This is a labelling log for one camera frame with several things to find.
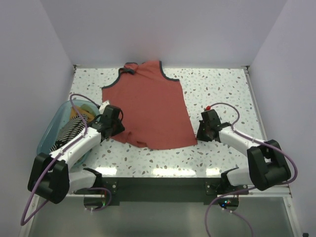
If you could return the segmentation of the red tank top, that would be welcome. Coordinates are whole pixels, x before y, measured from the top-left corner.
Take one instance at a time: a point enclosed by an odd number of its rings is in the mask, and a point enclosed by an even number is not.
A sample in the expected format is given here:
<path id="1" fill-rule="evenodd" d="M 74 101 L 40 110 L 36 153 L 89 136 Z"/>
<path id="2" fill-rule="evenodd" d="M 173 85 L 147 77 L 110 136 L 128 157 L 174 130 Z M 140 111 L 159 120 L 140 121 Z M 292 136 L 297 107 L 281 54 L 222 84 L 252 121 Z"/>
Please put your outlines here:
<path id="1" fill-rule="evenodd" d="M 125 130 L 113 136 L 118 142 L 153 150 L 197 144 L 181 83 L 165 75 L 161 61 L 126 63 L 102 87 L 102 100 L 123 111 Z"/>

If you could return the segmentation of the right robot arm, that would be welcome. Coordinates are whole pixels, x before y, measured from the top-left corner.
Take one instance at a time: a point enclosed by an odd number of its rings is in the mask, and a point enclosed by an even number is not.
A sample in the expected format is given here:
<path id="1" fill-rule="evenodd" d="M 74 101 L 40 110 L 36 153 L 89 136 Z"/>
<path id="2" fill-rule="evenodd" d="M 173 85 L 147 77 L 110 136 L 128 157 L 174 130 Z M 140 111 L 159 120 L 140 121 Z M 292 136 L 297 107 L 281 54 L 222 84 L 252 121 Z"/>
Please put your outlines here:
<path id="1" fill-rule="evenodd" d="M 222 123 L 215 110 L 201 113 L 197 139 L 216 141 L 231 146 L 246 156 L 247 168 L 233 168 L 221 174 L 220 189 L 231 194 L 238 186 L 253 185 L 264 191 L 291 178 L 291 171 L 280 145 L 275 140 L 256 140 Z"/>

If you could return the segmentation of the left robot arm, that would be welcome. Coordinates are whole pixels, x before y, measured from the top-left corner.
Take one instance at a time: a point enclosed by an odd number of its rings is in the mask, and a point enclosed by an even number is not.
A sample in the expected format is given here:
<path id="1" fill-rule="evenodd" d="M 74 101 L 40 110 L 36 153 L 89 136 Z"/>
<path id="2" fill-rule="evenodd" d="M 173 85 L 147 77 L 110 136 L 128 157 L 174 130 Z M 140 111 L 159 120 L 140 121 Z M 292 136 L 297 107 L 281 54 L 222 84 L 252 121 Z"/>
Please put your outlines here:
<path id="1" fill-rule="evenodd" d="M 71 168 L 89 150 L 103 140 L 113 137 L 125 130 L 123 112 L 113 105 L 106 105 L 102 114 L 87 123 L 83 116 L 79 122 L 83 128 L 75 125 L 79 131 L 76 136 L 58 149 L 35 157 L 28 190 L 34 195 L 54 203 L 60 203 L 67 194 L 87 189 L 96 194 L 102 189 L 102 174 L 91 168 L 71 173 Z"/>

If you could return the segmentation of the black white striped tank top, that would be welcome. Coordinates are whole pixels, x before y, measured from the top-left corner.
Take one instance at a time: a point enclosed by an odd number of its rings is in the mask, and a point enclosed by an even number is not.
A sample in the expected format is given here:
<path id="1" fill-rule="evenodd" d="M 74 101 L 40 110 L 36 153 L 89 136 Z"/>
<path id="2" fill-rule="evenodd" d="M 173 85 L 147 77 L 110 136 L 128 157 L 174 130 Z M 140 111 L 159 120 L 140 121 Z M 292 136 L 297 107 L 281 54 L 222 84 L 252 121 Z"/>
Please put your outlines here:
<path id="1" fill-rule="evenodd" d="M 50 148 L 50 152 L 60 149 L 79 135 L 84 129 L 84 122 L 79 115 L 69 120 L 69 122 L 60 129 L 54 145 Z"/>

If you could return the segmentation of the mustard yellow tank top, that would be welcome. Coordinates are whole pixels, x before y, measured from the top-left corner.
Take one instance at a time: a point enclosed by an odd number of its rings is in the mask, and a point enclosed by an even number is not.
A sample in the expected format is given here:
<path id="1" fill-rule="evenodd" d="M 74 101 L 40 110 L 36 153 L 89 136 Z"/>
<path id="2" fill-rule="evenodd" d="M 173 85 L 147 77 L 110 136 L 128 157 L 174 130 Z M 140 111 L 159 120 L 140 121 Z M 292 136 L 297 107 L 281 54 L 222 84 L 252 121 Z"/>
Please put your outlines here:
<path id="1" fill-rule="evenodd" d="M 74 107 L 71 107 L 71 112 L 70 112 L 70 118 L 69 118 L 69 120 L 72 120 L 75 116 L 77 116 L 78 115 L 78 112 L 80 113 L 80 114 L 84 114 L 84 110 L 82 110 L 80 107 L 78 107 L 78 106 L 75 106 L 75 109 L 74 109 Z"/>

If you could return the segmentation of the teal plastic basket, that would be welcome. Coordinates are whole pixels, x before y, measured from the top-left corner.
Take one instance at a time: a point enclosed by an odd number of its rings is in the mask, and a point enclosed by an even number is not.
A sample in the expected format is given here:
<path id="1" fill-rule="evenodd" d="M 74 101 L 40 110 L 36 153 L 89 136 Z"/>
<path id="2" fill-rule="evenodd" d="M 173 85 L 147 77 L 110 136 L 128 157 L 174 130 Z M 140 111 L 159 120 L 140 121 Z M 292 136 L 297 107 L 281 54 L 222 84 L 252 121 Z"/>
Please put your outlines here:
<path id="1" fill-rule="evenodd" d="M 91 110 L 95 113 L 95 115 L 99 114 L 99 109 L 96 105 L 94 105 L 90 101 L 84 100 L 77 100 L 73 99 L 73 103 L 75 106 L 81 107 L 82 105 L 86 104 Z M 66 123 L 70 120 L 72 105 L 70 101 L 63 103 L 57 112 L 55 113 L 53 119 L 51 120 L 50 124 L 48 125 L 42 139 L 40 140 L 38 147 L 37 147 L 37 154 L 45 153 L 48 154 L 50 152 L 50 148 L 54 145 L 55 141 L 57 140 L 57 135 L 61 128 L 63 128 Z M 84 156 L 82 156 L 73 166 L 79 167 L 82 165 L 85 160 L 87 159 L 90 151 L 88 151 Z"/>

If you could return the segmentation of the aluminium frame rail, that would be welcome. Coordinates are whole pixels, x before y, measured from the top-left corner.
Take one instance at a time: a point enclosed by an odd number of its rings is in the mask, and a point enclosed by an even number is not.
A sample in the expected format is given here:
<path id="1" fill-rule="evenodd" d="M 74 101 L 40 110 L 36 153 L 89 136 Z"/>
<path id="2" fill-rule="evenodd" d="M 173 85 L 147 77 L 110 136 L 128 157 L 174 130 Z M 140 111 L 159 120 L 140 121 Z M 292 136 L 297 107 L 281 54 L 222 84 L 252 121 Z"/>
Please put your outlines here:
<path id="1" fill-rule="evenodd" d="M 258 124 L 259 124 L 259 127 L 260 127 L 261 136 L 262 136 L 262 138 L 264 140 L 267 140 L 268 137 L 267 137 L 267 134 L 266 134 L 266 130 L 265 130 L 265 127 L 264 127 L 264 124 L 263 124 L 262 116 L 261 116 L 261 113 L 260 113 L 260 110 L 259 110 L 259 106 L 258 106 L 258 103 L 257 103 L 257 99 L 256 99 L 256 96 L 255 96 L 255 92 L 254 92 L 253 85 L 252 85 L 251 78 L 250 78 L 249 66 L 243 66 L 242 68 L 243 68 L 243 71 L 244 71 L 244 74 L 245 74 L 245 78 L 246 78 L 246 81 L 247 81 L 247 85 L 248 85 L 248 88 L 249 88 L 249 91 L 250 91 L 251 99 L 252 99 L 253 106 L 254 106 L 254 111 L 256 113 L 256 117 L 257 117 Z M 281 197 L 292 197 L 292 193 L 291 193 L 291 190 L 290 190 L 290 187 L 289 187 L 288 184 L 274 186 L 272 188 L 269 188 L 266 191 L 263 191 L 262 194 L 265 194 L 265 195 L 277 195 L 277 196 L 281 196 Z"/>

